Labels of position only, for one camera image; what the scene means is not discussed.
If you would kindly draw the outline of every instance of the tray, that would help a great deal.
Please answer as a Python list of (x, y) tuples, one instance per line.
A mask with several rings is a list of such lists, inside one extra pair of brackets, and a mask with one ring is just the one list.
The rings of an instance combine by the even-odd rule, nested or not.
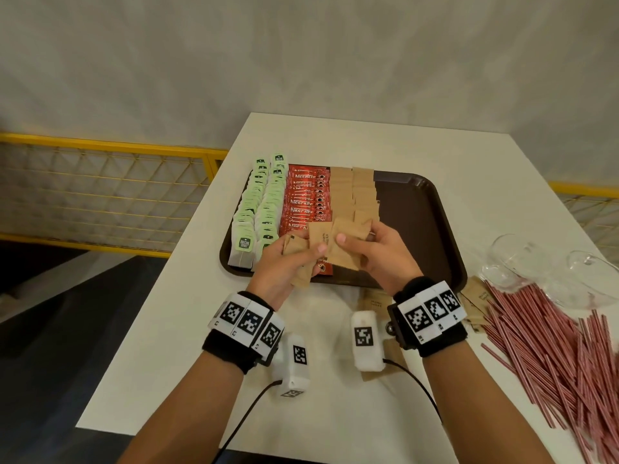
[[(374, 171), (374, 181), (381, 221), (398, 230), (423, 273), (447, 281), (455, 292), (464, 288), (466, 269), (434, 184), (417, 174), (390, 171)], [(231, 232), (230, 221), (219, 251), (221, 265), (234, 275), (252, 276), (250, 269), (228, 265)], [(333, 275), (317, 275), (312, 283), (380, 288), (366, 272), (337, 265), (333, 266)]]

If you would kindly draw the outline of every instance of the wire mesh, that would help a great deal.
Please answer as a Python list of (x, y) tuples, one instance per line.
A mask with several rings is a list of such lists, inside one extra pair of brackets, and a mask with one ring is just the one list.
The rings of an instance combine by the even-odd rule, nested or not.
[(0, 147), (0, 233), (171, 252), (209, 186), (200, 158)]
[(557, 194), (611, 264), (619, 264), (619, 198)]

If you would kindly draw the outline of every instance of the gray floor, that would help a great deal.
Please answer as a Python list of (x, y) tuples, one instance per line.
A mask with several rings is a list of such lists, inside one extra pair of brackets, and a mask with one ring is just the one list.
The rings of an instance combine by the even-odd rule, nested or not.
[[(131, 437), (75, 428), (166, 259), (134, 257), (0, 324), (0, 463), (112, 464)], [(228, 463), (294, 463), (226, 452)]]

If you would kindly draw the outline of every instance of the white table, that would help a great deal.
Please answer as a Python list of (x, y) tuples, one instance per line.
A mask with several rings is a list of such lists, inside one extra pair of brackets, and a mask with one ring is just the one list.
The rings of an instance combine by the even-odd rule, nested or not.
[[(207, 324), (230, 292), (248, 279), (219, 263), (251, 162), (286, 153), (290, 163), (414, 172), (437, 187), (469, 274), (502, 233), (520, 233), (556, 248), (598, 253), (509, 135), (251, 114), (191, 219), (77, 426), (135, 434), (200, 353)], [(312, 284), (281, 314), (308, 347), (311, 389), (285, 400), (266, 395), (230, 448), (324, 463), (456, 462), (435, 412), (405, 374), (364, 383), (353, 366), (349, 333), (358, 288)], [(611, 326), (619, 319), (612, 317)], [(519, 382), (471, 335), (486, 368), (534, 427), (557, 462), (580, 463), (569, 432), (551, 430)], [(420, 358), (405, 352), (427, 384)], [(257, 367), (228, 424), (236, 426), (269, 383)]]

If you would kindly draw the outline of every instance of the glass cup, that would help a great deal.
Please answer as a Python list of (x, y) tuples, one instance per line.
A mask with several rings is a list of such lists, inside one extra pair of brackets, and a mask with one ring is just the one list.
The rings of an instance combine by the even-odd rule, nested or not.
[(516, 234), (503, 234), (488, 251), (488, 262), (482, 267), (482, 278), (505, 293), (538, 283), (551, 272), (550, 258), (534, 242)]
[(619, 268), (589, 252), (573, 250), (540, 285), (565, 309), (598, 309), (619, 301)]

